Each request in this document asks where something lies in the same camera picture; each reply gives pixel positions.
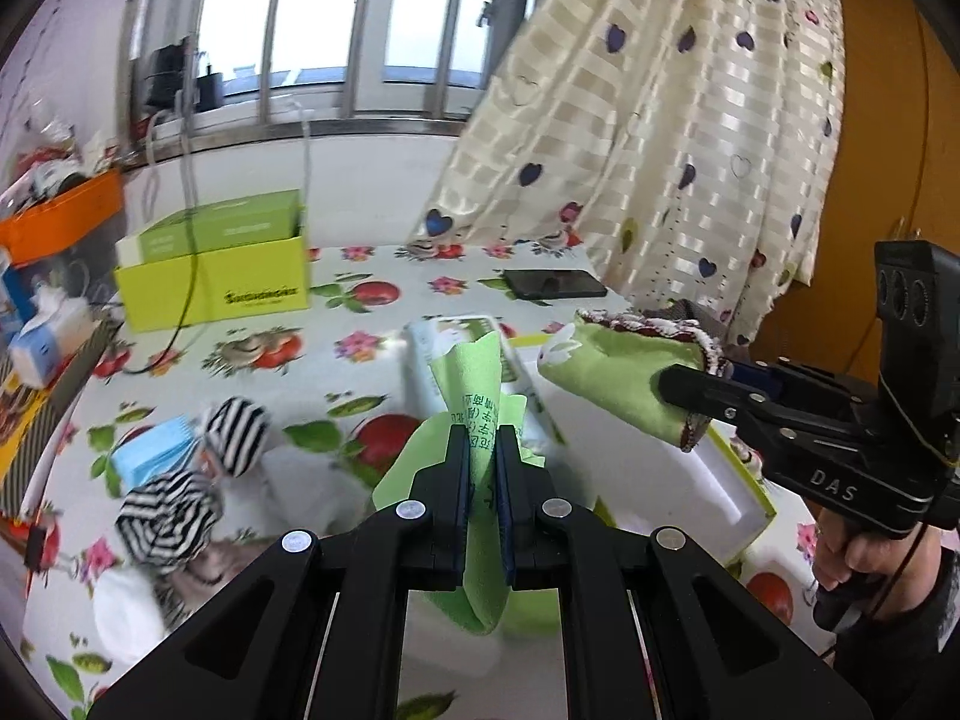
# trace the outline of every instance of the green cloth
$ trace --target green cloth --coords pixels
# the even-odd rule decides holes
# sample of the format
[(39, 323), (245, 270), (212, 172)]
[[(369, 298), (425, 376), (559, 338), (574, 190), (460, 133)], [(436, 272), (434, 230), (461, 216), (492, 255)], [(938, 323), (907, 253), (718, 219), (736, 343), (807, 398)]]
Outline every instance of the green cloth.
[[(431, 362), (447, 412), (431, 416), (406, 443), (397, 461), (373, 490), (377, 509), (400, 503), (410, 496), (416, 471), (442, 463), (450, 425), (467, 425), (470, 437), (470, 477), (473, 499), (467, 519), (467, 560), (464, 586), (453, 592), (427, 595), (456, 624), (474, 634), (488, 634), (500, 622), (510, 589), (500, 562), (500, 536), (493, 500), (493, 438), (498, 425), (512, 425), (520, 435), (527, 399), (500, 392), (500, 338), (487, 333), (479, 341), (458, 343), (445, 356)], [(525, 463), (544, 465), (544, 458), (520, 447)], [(545, 603), (555, 604), (546, 597)], [(531, 623), (542, 626), (548, 616), (540, 608), (530, 611)]]
[(675, 338), (617, 331), (577, 317), (544, 343), (538, 369), (561, 389), (651, 436), (688, 449), (699, 440), (703, 420), (665, 403), (656, 391), (659, 372), (678, 363), (703, 370), (702, 347)]

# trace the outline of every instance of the orange box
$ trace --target orange box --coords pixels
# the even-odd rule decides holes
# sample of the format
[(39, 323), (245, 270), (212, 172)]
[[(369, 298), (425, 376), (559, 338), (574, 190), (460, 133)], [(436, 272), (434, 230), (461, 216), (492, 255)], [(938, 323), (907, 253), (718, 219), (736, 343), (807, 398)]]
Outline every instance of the orange box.
[(108, 170), (76, 189), (0, 221), (0, 245), (14, 265), (25, 265), (72, 247), (123, 208), (123, 182)]

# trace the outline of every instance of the floral tablecloth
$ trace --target floral tablecloth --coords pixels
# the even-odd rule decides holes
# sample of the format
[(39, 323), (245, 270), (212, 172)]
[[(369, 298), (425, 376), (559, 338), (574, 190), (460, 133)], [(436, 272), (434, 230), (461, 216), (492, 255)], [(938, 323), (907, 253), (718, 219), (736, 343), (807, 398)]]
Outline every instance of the floral tablecloth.
[[(44, 495), (43, 520), (51, 536), (43, 571), (32, 582), (20, 644), (35, 678), (65, 716), (82, 720), (127, 667), (99, 639), (91, 600), (104, 572), (128, 561), (113, 528), (121, 502), (121, 480), (110, 462), (117, 446), (160, 421), (198, 415), (242, 394), (270, 410), (292, 442), (318, 457), (349, 460), (352, 483), (369, 484), (419, 422), (404, 385), (401, 332), (407, 322), (490, 314), (508, 336), (531, 336), (556, 332), (575, 308), (626, 307), (613, 294), (552, 304), (516, 300), (500, 277), (506, 266), (590, 269), (582, 247), (450, 245), (428, 261), (415, 253), (404, 247), (313, 250), (309, 311), (189, 328), (149, 375), (130, 376), (121, 368), (155, 360), (169, 333), (131, 336), (121, 330), (61, 439)], [(822, 649), (829, 638), (813, 626), (809, 612), (812, 518), (797, 496), (768, 491), (778, 515), (734, 570), (798, 635)], [(296, 496), (296, 490), (289, 494)], [(208, 548), (208, 560), (221, 567), (224, 581), (291, 524), (261, 504), (241, 488), (227, 498)], [(292, 501), (288, 512), (305, 511), (308, 504)], [(565, 716), (559, 634), (491, 646), (491, 667), (483, 676), (405, 656), (397, 717)]]

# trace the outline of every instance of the smartphone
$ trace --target smartphone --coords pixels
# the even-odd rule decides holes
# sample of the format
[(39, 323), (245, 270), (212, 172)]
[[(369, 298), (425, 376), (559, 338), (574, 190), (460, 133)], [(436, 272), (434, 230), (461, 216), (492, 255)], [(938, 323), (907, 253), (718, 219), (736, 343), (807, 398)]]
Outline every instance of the smartphone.
[(587, 271), (503, 271), (503, 279), (521, 300), (603, 298), (607, 288)]

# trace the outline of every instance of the heart pattern curtain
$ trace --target heart pattern curtain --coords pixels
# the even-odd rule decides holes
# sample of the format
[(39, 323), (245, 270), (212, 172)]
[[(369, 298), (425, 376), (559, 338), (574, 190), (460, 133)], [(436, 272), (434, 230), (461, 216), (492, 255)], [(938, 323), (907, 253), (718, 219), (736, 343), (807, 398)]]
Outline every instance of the heart pattern curtain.
[(750, 343), (812, 274), (843, 81), (839, 0), (544, 0), (411, 250), (582, 240), (635, 307), (688, 298)]

